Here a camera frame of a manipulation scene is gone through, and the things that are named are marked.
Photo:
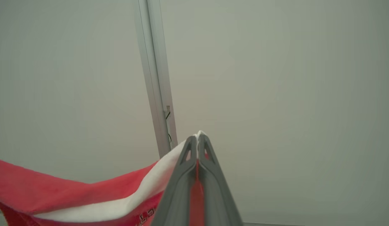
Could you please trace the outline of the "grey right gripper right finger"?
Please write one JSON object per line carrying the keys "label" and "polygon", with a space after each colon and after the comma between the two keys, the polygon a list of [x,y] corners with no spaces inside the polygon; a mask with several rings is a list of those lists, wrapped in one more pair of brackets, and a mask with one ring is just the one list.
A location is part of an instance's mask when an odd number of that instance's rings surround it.
{"label": "grey right gripper right finger", "polygon": [[204,225],[242,226],[243,221],[208,136],[199,136],[198,153],[199,179],[204,190]]}

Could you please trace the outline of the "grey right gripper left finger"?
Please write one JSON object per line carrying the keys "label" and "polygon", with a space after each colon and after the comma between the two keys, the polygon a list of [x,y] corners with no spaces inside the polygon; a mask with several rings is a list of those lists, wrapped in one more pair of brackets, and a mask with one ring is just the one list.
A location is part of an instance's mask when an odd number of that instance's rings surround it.
{"label": "grey right gripper left finger", "polygon": [[186,139],[151,222],[152,226],[189,226],[190,195],[195,182],[197,139]]}

